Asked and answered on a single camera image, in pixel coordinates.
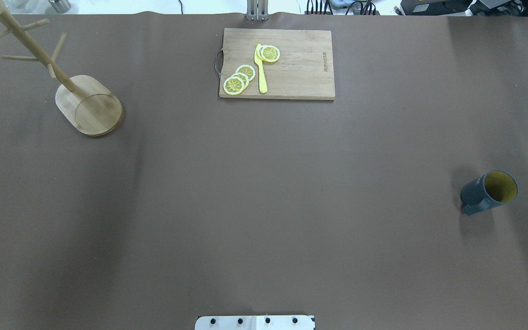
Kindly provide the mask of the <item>lemon slice middle left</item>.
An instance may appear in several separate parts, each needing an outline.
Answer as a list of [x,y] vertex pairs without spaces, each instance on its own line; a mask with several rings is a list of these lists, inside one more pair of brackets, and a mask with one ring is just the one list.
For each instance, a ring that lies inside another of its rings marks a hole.
[[238,78],[242,82],[243,88],[246,88],[250,82],[249,76],[242,72],[236,72],[231,77]]

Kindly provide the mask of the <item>lemon slice back left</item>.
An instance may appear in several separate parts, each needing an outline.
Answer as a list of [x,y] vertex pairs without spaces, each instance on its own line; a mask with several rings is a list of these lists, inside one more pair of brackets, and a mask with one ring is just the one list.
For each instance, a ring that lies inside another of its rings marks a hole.
[[245,64],[237,67],[235,73],[243,73],[247,75],[248,80],[251,82],[256,76],[256,70],[253,66]]

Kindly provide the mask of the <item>lemon slice under knife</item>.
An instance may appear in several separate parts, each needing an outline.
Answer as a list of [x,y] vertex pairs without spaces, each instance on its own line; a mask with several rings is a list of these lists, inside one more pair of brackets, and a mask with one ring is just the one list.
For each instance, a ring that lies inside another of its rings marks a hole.
[[262,54],[261,54],[261,47],[262,47],[262,44],[257,44],[256,50],[255,50],[255,55],[256,55],[256,58],[258,58],[260,61],[264,62],[264,59],[263,59]]

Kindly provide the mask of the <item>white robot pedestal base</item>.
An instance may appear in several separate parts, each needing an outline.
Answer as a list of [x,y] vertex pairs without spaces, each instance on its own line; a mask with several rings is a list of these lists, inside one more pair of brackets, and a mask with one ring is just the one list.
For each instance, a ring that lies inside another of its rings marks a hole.
[[199,317],[195,330],[315,330],[310,315],[216,315]]

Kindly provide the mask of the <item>wooden cup storage rack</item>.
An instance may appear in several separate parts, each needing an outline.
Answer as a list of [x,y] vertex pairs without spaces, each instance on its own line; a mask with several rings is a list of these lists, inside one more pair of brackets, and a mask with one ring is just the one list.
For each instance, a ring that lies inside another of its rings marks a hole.
[[69,77],[57,58],[62,50],[67,33],[63,32],[53,54],[48,54],[29,34],[32,29],[48,24],[48,19],[21,25],[12,15],[4,1],[0,0],[0,23],[5,30],[0,39],[13,35],[32,56],[3,55],[9,61],[38,62],[46,67],[50,77],[60,86],[55,94],[55,103],[64,117],[80,133],[89,137],[99,137],[114,130],[124,115],[119,98],[107,87],[88,75]]

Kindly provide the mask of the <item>yellow plastic knife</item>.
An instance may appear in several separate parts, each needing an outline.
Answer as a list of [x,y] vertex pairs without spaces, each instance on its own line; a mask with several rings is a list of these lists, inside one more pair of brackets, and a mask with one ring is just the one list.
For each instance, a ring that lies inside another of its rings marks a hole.
[[268,92],[268,85],[264,74],[264,65],[263,62],[256,57],[255,52],[253,55],[253,61],[258,69],[258,91],[262,94],[266,94]]

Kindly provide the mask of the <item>aluminium frame post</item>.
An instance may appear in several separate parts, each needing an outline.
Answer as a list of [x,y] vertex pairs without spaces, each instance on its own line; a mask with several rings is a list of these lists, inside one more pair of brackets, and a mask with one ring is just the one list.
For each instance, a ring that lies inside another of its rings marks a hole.
[[268,0],[247,0],[247,20],[248,21],[268,21],[269,15]]

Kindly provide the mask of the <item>bamboo cutting board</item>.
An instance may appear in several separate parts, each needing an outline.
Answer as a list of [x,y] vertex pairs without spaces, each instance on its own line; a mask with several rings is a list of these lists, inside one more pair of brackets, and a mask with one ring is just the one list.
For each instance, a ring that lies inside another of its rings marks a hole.
[[[257,44],[272,44],[280,50],[277,62],[263,62],[268,92],[262,94],[258,86],[258,69],[253,61]],[[224,80],[237,67],[251,65],[255,78],[235,98],[327,100],[336,97],[331,31],[286,29],[226,28],[222,44],[223,63],[220,91]]]

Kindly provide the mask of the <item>dark blue mug yellow inside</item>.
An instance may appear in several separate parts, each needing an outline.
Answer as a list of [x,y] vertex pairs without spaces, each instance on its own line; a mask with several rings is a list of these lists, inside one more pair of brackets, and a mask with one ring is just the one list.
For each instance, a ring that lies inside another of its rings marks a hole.
[[469,182],[460,192],[462,212],[473,215],[516,200],[519,186],[515,178],[502,170],[492,170]]

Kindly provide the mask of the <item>black equipment box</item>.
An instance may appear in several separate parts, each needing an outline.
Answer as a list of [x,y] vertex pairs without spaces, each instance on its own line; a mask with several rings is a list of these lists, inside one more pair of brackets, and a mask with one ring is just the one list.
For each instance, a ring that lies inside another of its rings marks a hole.
[[464,13],[473,0],[402,0],[400,6],[406,16],[441,16]]

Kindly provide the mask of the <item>lemon slice front left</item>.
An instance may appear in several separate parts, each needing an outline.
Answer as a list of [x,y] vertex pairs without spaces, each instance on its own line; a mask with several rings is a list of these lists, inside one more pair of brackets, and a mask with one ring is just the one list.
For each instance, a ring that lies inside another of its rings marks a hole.
[[245,90],[242,86],[242,81],[234,77],[229,77],[224,80],[222,88],[228,95],[238,95]]

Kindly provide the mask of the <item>lemon slice by knife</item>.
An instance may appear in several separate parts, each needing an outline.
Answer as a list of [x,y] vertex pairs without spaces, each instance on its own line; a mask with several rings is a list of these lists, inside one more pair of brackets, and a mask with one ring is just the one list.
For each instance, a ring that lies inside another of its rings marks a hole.
[[280,59],[280,50],[272,44],[263,44],[258,50],[258,56],[264,62],[273,63]]

